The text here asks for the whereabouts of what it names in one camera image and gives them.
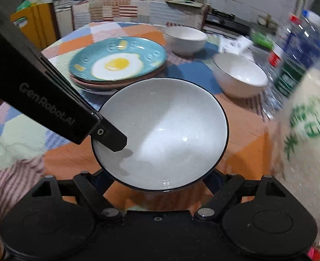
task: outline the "stack of plates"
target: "stack of plates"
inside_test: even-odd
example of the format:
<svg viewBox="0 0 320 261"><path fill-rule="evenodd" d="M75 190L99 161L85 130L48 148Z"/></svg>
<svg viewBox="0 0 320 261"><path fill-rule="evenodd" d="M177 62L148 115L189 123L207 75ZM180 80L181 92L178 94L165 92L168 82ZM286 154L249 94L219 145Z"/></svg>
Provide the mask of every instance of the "stack of plates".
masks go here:
<svg viewBox="0 0 320 261"><path fill-rule="evenodd" d="M93 43L69 64L73 83L84 91L111 95L139 80L160 74L167 54L160 44L139 37L117 37Z"/></svg>

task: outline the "table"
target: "table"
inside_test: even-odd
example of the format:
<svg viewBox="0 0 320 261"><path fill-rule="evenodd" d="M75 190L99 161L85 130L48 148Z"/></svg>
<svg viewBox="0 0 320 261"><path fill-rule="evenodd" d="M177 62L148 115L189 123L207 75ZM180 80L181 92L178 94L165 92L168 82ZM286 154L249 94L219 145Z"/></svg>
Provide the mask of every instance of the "table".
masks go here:
<svg viewBox="0 0 320 261"><path fill-rule="evenodd" d="M90 22L136 22L202 29L209 5L191 7L168 4L167 1L84 0L72 6L74 28L79 29Z"/></svg>
<svg viewBox="0 0 320 261"><path fill-rule="evenodd" d="M190 58L174 55L166 45L163 33L151 25L132 23L90 23L65 36L43 51L43 54L68 78L68 64L82 48L109 37L139 36L163 45L168 52L166 76L192 81L206 88L226 111L230 137L227 151L218 165L223 172L236 172L246 179L260 179L268 173L270 161L268 134L260 109L260 96L236 100L225 96L211 68L212 56L218 51L219 38L210 35L205 49ZM95 108L106 101L105 96L81 92ZM42 175L72 179L80 171L100 169L90 138L81 145L69 142L19 111L3 103L0 107L0 211L4 215ZM202 182L170 193L145 193L118 182L105 197L119 209L183 210L194 212L211 193Z"/></svg>

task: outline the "round table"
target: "round table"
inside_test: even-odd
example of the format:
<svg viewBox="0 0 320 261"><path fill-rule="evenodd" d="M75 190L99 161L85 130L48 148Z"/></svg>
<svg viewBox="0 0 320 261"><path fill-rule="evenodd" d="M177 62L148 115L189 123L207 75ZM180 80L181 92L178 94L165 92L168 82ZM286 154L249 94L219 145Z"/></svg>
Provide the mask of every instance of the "round table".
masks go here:
<svg viewBox="0 0 320 261"><path fill-rule="evenodd" d="M236 100L222 93L211 70L214 66L212 56L218 52L218 36L210 35L203 51L194 57L183 59L174 55L166 46L160 27L134 23L90 23L53 43L43 54L70 81L68 64L79 50L93 42L118 36L144 37L163 45L168 52L166 76L197 83L219 100L230 126L229 144L217 167L219 170L236 172L246 179L260 179L263 174L268 173L270 148L260 96ZM107 99L106 96L80 92L96 110ZM5 204L1 206L2 214L41 175L53 174L57 179L72 179L80 171L93 173L99 169L90 138L86 138L81 145L76 145L34 122L7 103L0 107L0 199L5 200ZM26 170L34 170L35 174L30 175ZM13 189L14 181L11 184L4 179L6 172L9 176L11 171L17 174L20 185L25 184L16 188L16 191ZM189 209L194 212L210 196L211 193L202 182L163 194L140 192L114 182L105 193L105 197L121 210L132 208L152 211Z"/></svg>

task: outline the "water bottle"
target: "water bottle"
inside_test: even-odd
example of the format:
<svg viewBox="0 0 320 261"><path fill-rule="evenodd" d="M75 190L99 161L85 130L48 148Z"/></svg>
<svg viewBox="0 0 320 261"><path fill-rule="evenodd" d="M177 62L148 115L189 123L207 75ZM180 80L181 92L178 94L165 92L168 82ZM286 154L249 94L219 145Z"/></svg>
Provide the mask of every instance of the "water bottle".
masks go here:
<svg viewBox="0 0 320 261"><path fill-rule="evenodd" d="M276 79L277 67L282 61L284 47L287 43L288 37L291 34L292 29L299 24L300 19L295 15L290 14L288 21L283 26L279 27L276 32L274 47L270 52L265 65L263 66L263 70L267 74L268 78L271 79L271 81Z"/></svg>
<svg viewBox="0 0 320 261"><path fill-rule="evenodd" d="M269 119L282 108L305 71L320 57L320 16L311 11L304 11L303 16L288 36L280 70L265 93L262 108Z"/></svg>

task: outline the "egg yolk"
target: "egg yolk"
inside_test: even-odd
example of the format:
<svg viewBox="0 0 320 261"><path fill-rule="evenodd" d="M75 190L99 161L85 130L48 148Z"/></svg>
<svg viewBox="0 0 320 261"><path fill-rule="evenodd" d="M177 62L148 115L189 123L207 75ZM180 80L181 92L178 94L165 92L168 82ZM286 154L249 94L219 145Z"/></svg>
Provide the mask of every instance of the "egg yolk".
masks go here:
<svg viewBox="0 0 320 261"><path fill-rule="evenodd" d="M111 71L116 71L116 70L122 70L127 68L130 65L130 62L128 59L125 58L116 58L108 63L105 64L105 69L111 70Z"/></svg>

